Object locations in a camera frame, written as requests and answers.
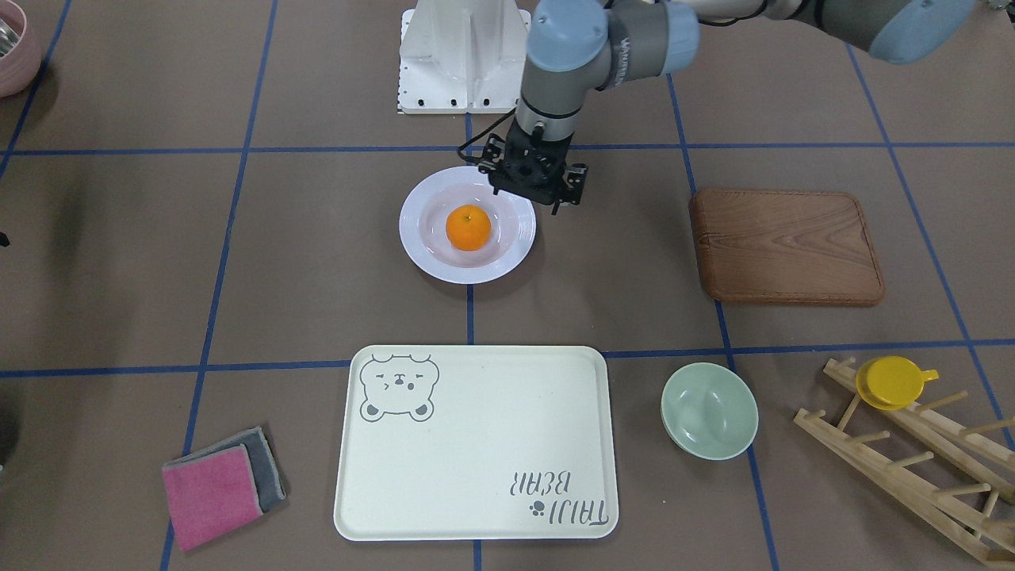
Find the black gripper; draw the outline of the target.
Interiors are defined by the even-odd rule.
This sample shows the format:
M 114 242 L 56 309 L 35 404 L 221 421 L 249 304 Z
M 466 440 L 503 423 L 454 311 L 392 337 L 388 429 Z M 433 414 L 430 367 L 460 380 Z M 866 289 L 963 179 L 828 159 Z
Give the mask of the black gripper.
M 487 136 L 487 181 L 494 191 L 529 199 L 538 205 L 558 207 L 573 203 L 568 184 L 568 151 L 572 137 L 540 140 L 512 121 L 507 139 Z

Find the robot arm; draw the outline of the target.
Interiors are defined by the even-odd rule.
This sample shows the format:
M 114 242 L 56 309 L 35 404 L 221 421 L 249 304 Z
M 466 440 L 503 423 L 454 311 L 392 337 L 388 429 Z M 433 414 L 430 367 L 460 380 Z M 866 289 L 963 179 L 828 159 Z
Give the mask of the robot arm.
M 769 21 L 833 37 L 886 63 L 917 62 L 971 16 L 972 1 L 540 1 L 503 136 L 473 159 L 493 193 L 579 205 L 588 167 L 569 158 L 586 101 L 678 75 L 722 30 Z

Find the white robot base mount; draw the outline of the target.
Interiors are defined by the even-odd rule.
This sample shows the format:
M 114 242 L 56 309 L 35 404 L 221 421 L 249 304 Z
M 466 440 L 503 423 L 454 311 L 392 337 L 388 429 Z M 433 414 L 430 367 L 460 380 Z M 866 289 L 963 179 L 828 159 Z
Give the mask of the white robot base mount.
M 403 11 L 396 109 L 423 115 L 517 108 L 531 21 L 515 1 L 419 1 Z

